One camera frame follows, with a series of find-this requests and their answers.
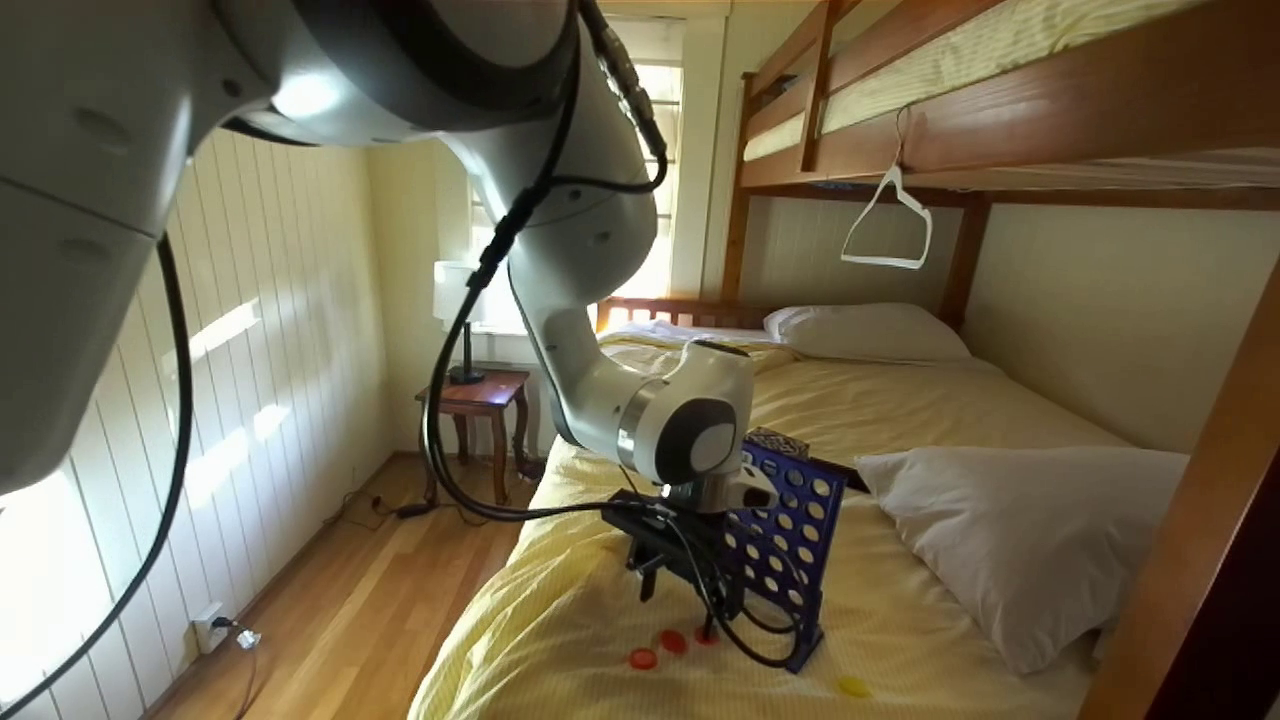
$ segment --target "white pillow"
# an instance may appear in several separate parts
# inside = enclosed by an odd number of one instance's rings
[[[792,306],[765,315],[772,341],[829,360],[949,360],[965,341],[916,306]]]
[[[904,546],[1013,673],[1120,613],[1190,456],[1148,447],[916,447],[857,462]]]

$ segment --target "wall outlet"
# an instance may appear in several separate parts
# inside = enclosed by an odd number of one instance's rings
[[[233,620],[223,616],[220,606],[207,606],[205,613],[191,616],[191,648],[201,656],[218,654],[233,636]]]

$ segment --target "wooden floor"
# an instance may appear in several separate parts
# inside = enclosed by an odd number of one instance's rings
[[[488,465],[466,465],[462,480],[488,489]],[[415,456],[390,462],[250,609],[240,625],[265,644],[197,659],[152,716],[404,716],[446,634],[516,539],[516,526],[478,526],[458,508],[397,520],[422,484]]]

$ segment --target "mattress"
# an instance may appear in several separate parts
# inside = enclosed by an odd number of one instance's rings
[[[849,127],[857,120],[909,109],[929,96],[1002,76],[1009,68],[1044,60],[1052,52],[1106,41],[1126,29],[1183,13],[1203,0],[1003,0],[967,26],[938,37],[909,57],[883,63],[881,71],[829,96],[819,133]],[[803,115],[757,133],[746,161],[762,161],[799,145]]]
[[[852,465],[916,443],[1120,443],[983,360],[841,363],[733,335],[757,363],[757,429]],[[670,348],[611,343],[625,363]],[[540,508],[630,489],[615,465],[553,447]],[[900,546],[860,493],[845,497],[825,581],[825,644],[803,673],[762,669],[727,639],[706,644],[698,591],[662,578],[642,606],[630,539],[600,516],[523,526],[425,677],[412,716],[1076,716],[1091,648],[1013,677],[967,613]]]

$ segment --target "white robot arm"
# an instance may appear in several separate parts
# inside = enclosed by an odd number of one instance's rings
[[[0,493],[54,472],[73,443],[183,161],[218,125],[301,145],[433,133],[506,218],[557,145],[553,176],[644,182],[591,41],[575,0],[0,3]],[[746,358],[698,343],[671,377],[635,377],[600,358],[589,324],[589,306],[650,246],[650,195],[553,184],[512,246],[512,291],[563,438],[725,508],[747,417]]]

